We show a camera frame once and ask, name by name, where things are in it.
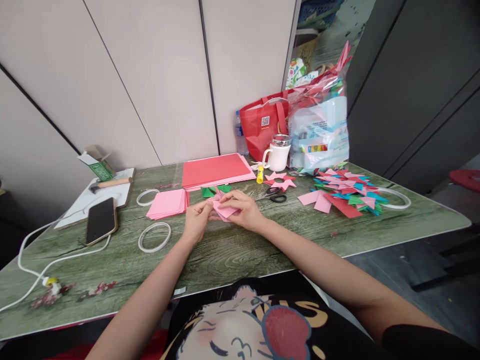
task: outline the person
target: person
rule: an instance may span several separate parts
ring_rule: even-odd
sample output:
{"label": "person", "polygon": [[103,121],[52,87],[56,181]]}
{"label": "person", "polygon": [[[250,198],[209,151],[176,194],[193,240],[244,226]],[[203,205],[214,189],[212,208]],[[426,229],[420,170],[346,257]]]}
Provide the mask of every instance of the person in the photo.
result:
{"label": "person", "polygon": [[[233,223],[270,241],[350,310],[371,338],[311,291],[271,293],[262,289],[268,278],[253,278],[229,286],[214,303],[195,304],[190,313],[180,300],[161,359],[480,359],[479,351],[358,267],[265,218],[241,191],[224,194],[220,202],[221,208],[238,208],[229,217]],[[207,222],[217,220],[208,200],[187,208],[180,240],[112,319],[87,359],[141,356]]]}

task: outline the hammer handle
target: hammer handle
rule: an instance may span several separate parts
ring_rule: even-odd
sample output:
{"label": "hammer handle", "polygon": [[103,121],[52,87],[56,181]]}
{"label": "hammer handle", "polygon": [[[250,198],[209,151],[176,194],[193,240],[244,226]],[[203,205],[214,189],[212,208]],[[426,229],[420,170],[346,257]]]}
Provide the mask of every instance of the hammer handle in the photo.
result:
{"label": "hammer handle", "polygon": [[127,183],[132,183],[133,180],[131,177],[123,178],[123,179],[118,179],[118,180],[109,180],[109,181],[104,181],[104,182],[99,182],[98,187],[99,188],[108,188],[111,186],[115,185],[120,185],[120,184],[127,184]]}

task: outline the white mug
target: white mug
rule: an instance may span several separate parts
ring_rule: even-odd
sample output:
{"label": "white mug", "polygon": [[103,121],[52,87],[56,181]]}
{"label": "white mug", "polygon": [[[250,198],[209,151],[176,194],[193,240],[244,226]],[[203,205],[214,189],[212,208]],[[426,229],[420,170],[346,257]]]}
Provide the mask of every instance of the white mug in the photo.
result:
{"label": "white mug", "polygon": [[289,156],[290,147],[292,146],[292,138],[288,135],[277,134],[271,137],[270,148],[263,153],[262,163],[265,169],[274,172],[280,172],[287,166],[287,157]]}

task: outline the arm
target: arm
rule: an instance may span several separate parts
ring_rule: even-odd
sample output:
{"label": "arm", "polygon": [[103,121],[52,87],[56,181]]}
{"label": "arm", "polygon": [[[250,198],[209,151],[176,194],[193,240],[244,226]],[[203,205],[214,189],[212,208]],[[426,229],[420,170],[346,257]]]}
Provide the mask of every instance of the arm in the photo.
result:
{"label": "arm", "polygon": [[344,305],[370,336],[382,342],[384,331],[411,324],[446,331],[394,291],[345,259],[265,218],[255,201],[234,190],[220,200],[221,207],[241,209],[228,219],[256,232],[279,248],[316,285]]}
{"label": "arm", "polygon": [[172,297],[175,284],[195,245],[202,239],[212,203],[186,210],[182,237],[112,319],[87,359],[136,359],[143,351]]}

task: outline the green wood-grain tabletop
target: green wood-grain tabletop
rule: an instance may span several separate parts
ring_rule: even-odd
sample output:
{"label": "green wood-grain tabletop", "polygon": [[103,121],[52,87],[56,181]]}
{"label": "green wood-grain tabletop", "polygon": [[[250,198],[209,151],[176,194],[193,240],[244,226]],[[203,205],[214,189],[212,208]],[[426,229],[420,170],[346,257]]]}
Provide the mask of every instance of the green wood-grain tabletop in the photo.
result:
{"label": "green wood-grain tabletop", "polygon": [[[101,252],[69,259],[54,264],[47,275],[57,277],[65,285],[75,286],[50,306],[32,308],[32,301],[45,293],[37,285],[21,303],[0,312],[0,340],[24,334],[57,328],[112,315],[152,272],[169,250],[179,240],[184,230],[185,214],[162,219],[171,226],[172,235],[168,244],[155,253],[144,253],[138,248],[142,231],[153,223],[145,217],[148,206],[137,205],[137,196],[146,189],[168,191],[181,187],[183,164],[165,165],[135,171],[133,188],[128,205],[118,210],[118,230],[110,244]],[[277,223],[301,236],[322,245],[342,257],[368,252],[407,241],[470,226],[463,215],[429,200],[402,186],[350,164],[355,174],[370,176],[378,187],[391,188],[405,194],[412,205],[405,210],[384,208],[381,216],[365,213],[349,219],[332,206],[329,214],[314,209],[314,204],[303,206],[297,199],[313,188],[311,177],[298,177],[297,187],[289,187],[287,201],[275,203],[258,201],[261,212]],[[230,184],[246,194],[256,196],[264,193],[266,184],[255,180]],[[154,193],[142,201],[153,199]],[[402,204],[394,195],[384,193],[391,204]],[[190,192],[190,203],[202,201],[200,191]],[[51,261],[68,255],[98,249],[105,240],[87,248],[84,245],[87,223],[82,222],[64,229],[48,229],[28,246],[22,264],[37,272]],[[164,227],[157,227],[147,234],[146,248],[153,248],[166,235]],[[249,232],[233,223],[209,222],[203,240],[195,247],[181,273],[176,288],[186,287],[181,296],[231,284],[245,277],[260,277],[287,270],[295,266],[275,246],[263,237]],[[0,271],[0,308],[20,297],[30,288],[35,276],[17,267],[17,259]],[[94,297],[79,300],[85,291],[97,288],[99,283],[116,282],[116,285]]]}

